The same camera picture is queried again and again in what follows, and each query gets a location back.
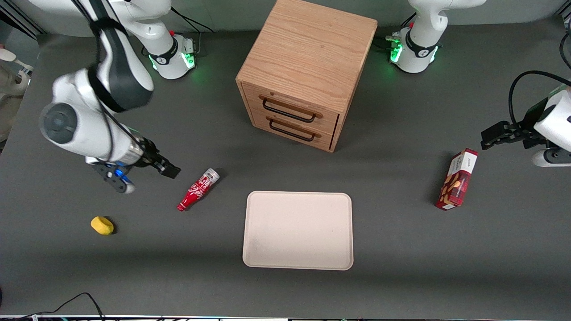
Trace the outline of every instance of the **green led light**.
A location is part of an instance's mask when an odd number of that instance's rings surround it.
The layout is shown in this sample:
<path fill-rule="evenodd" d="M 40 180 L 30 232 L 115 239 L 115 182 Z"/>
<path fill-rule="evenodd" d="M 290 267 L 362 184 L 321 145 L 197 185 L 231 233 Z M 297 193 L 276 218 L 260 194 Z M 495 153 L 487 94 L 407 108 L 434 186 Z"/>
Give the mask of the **green led light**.
<path fill-rule="evenodd" d="M 434 61 L 434 57 L 436 56 L 436 51 L 438 50 L 438 46 L 436 46 L 436 48 L 434 48 L 434 53 L 432 54 L 432 58 L 430 58 L 430 62 Z"/>
<path fill-rule="evenodd" d="M 149 58 L 149 60 L 150 60 L 151 63 L 152 63 L 152 68 L 153 68 L 154 70 L 156 70 L 155 62 L 152 60 L 151 55 L 149 55 L 148 58 Z"/>
<path fill-rule="evenodd" d="M 194 67 L 194 55 L 193 54 L 180 53 L 180 56 L 182 57 L 182 59 L 184 60 L 184 63 L 186 64 L 186 66 L 189 69 Z"/>
<path fill-rule="evenodd" d="M 400 43 L 398 43 L 398 45 L 395 48 L 393 48 L 393 50 L 391 51 L 391 61 L 394 63 L 399 61 L 401 52 L 403 52 L 403 46 Z"/>

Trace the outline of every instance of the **red bottle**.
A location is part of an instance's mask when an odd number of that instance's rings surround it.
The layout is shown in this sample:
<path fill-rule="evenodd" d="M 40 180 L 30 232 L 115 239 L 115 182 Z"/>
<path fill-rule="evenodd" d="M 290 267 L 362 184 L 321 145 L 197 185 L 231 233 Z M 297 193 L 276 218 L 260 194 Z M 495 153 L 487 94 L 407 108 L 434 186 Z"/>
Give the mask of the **red bottle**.
<path fill-rule="evenodd" d="M 210 189 L 214 183 L 220 178 L 220 175 L 213 169 L 209 168 L 199 180 L 197 180 L 188 189 L 188 192 L 182 201 L 176 206 L 179 211 L 184 211 L 190 204 L 196 202 Z"/>

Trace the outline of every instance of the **drawer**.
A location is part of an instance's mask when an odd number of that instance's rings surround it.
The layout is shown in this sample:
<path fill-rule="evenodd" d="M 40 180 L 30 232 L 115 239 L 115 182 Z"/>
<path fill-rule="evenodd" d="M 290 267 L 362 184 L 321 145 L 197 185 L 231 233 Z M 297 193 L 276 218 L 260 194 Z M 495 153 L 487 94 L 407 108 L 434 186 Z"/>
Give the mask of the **drawer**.
<path fill-rule="evenodd" d="M 291 122 L 277 119 L 277 117 L 271 115 L 268 111 L 260 112 L 251 110 L 251 112 L 256 127 L 318 149 L 329 151 L 333 137 L 331 133 L 328 134 L 319 130 L 311 130 Z"/>
<path fill-rule="evenodd" d="M 242 83 L 251 110 L 268 114 L 274 119 L 333 134 L 338 114 L 317 109 L 307 103 L 287 98 L 264 88 Z"/>

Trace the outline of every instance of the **yellow sponge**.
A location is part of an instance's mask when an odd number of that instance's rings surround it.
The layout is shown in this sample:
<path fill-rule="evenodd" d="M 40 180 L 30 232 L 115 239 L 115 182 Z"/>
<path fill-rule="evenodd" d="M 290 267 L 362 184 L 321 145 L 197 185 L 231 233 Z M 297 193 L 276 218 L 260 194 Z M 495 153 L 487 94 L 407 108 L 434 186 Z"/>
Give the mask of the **yellow sponge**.
<path fill-rule="evenodd" d="M 91 220 L 91 227 L 101 235 L 109 235 L 113 233 L 113 230 L 115 229 L 113 223 L 102 216 L 94 217 Z"/>

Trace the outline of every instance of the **wall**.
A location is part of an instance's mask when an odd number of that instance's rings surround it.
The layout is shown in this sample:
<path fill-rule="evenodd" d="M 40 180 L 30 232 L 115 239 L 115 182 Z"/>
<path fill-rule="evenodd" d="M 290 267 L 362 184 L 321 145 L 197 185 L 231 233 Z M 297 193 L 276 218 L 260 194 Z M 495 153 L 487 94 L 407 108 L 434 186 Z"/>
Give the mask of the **wall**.
<path fill-rule="evenodd" d="M 45 12 L 30 0 L 13 0 L 50 33 L 91 35 L 79 16 Z M 54 0 L 33 0 L 52 3 Z M 406 0 L 310 0 L 311 2 L 376 19 L 379 26 L 398 25 L 414 11 Z M 259 30 L 275 0 L 172 0 L 172 6 L 215 30 Z M 448 11 L 452 25 L 529 22 L 552 15 L 564 0 L 488 0 L 481 7 Z M 191 31 L 180 17 L 169 13 L 162 18 L 169 29 Z"/>
<path fill-rule="evenodd" d="M 35 66 L 39 54 L 38 42 L 4 21 L 0 21 L 0 43 L 3 43 L 6 49 L 16 54 L 23 63 Z M 2 61 L 1 64 L 15 73 L 22 68 L 13 62 Z"/>

